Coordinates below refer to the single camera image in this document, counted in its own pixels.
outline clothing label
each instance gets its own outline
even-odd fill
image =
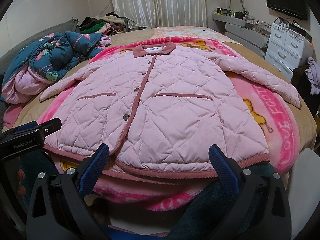
[[[156,52],[156,51],[160,51],[162,50],[163,47],[153,47],[153,48],[149,48],[149,49],[145,49],[147,52]]]

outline person's finger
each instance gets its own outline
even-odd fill
[[[25,196],[27,193],[26,188],[24,186],[19,186],[17,188],[17,192],[18,192],[18,195],[20,196]]]
[[[25,179],[25,174],[23,172],[23,170],[18,170],[17,172],[17,178],[18,178],[18,181],[23,181]]]

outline black flat screen tv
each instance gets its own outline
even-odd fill
[[[307,4],[304,0],[267,0],[267,7],[301,20],[308,20]]]

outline wall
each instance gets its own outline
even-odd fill
[[[267,22],[271,24],[277,17],[289,18],[288,15],[276,12],[270,8],[267,8],[266,0],[243,0],[247,11],[250,15],[255,16],[256,20]],[[212,12],[215,12],[217,7],[229,8],[230,0],[207,0],[207,15],[208,15],[208,27],[214,29],[214,23],[211,18]],[[242,10],[241,3],[238,0],[231,0],[231,9],[235,11]],[[295,19],[292,17],[290,21],[296,20],[311,36],[315,47],[313,55],[314,59],[320,60],[320,25],[316,20],[313,13],[310,11],[308,21]]]
[[[81,24],[87,16],[112,11],[113,6],[109,2],[110,0],[14,0],[0,22],[0,57],[33,34],[72,17]]]

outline jacket collar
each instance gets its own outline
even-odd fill
[[[147,52],[144,49],[149,49],[149,48],[154,48],[154,47],[165,47],[163,50],[152,53],[152,52]],[[144,57],[145,55],[166,55],[170,54],[171,51],[173,51],[176,48],[176,44],[169,41],[167,43],[162,43],[162,44],[153,44],[153,45],[138,45],[137,47],[132,49],[133,56],[136,57]]]

